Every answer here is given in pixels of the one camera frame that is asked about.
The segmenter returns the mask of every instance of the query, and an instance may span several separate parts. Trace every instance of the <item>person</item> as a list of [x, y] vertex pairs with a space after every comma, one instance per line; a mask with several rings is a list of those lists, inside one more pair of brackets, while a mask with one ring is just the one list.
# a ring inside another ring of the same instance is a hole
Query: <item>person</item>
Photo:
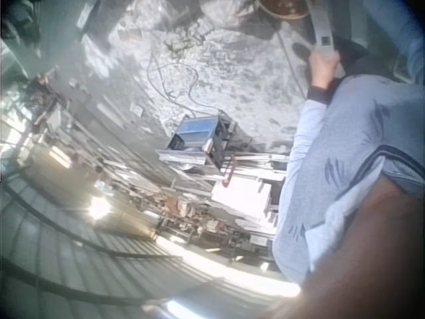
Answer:
[[401, 1], [363, 5], [415, 84], [369, 54], [335, 81], [346, 56], [312, 52], [272, 247], [301, 293], [265, 318], [411, 318], [424, 299], [424, 35]]

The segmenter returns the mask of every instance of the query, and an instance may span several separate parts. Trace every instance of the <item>hand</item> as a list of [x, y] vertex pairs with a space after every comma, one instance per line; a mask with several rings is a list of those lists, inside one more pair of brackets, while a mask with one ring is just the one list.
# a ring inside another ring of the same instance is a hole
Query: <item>hand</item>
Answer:
[[338, 51], [331, 55], [324, 55], [319, 49], [310, 54], [311, 85], [327, 90], [335, 78], [335, 71], [341, 57]]

